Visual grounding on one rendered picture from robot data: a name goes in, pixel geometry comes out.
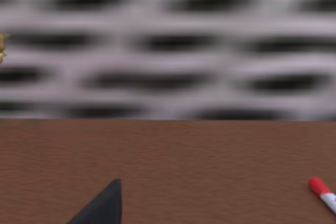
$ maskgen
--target white marker barrel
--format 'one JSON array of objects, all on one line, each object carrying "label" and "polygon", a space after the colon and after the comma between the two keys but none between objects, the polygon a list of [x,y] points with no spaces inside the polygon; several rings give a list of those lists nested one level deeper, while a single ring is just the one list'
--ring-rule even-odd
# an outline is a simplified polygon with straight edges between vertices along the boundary
[{"label": "white marker barrel", "polygon": [[308,181],[310,189],[336,214],[336,195],[318,177],[312,177]]}]

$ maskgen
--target gold object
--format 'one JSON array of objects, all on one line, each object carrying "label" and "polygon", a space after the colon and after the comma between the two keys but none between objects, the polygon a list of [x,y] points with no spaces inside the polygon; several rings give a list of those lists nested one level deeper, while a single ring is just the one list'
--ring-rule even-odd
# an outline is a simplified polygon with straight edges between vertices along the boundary
[{"label": "gold object", "polygon": [[4,50],[6,48],[5,38],[8,38],[8,37],[9,37],[8,34],[0,34],[0,64],[4,60],[4,57],[6,56],[6,54],[4,53]]}]

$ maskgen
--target black triangular tip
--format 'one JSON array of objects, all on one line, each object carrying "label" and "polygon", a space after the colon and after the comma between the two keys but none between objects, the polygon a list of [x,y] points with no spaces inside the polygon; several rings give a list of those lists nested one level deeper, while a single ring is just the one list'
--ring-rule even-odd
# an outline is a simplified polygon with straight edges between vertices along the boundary
[{"label": "black triangular tip", "polygon": [[67,224],[121,224],[121,179],[115,179]]}]

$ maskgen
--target pen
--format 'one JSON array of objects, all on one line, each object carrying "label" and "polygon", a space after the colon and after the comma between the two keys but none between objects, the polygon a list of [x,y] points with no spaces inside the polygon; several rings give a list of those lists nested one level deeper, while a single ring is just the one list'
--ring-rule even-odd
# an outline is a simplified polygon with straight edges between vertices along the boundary
[{"label": "pen", "polygon": [[319,177],[312,177],[308,181],[310,189],[336,214],[336,195]]}]

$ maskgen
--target black and white patterned backdrop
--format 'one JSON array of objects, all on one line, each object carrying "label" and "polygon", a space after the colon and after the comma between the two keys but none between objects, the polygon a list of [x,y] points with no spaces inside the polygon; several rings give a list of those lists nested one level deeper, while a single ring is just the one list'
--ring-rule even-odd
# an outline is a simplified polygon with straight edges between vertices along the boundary
[{"label": "black and white patterned backdrop", "polygon": [[3,118],[336,118],[336,0],[0,0],[0,32]]}]

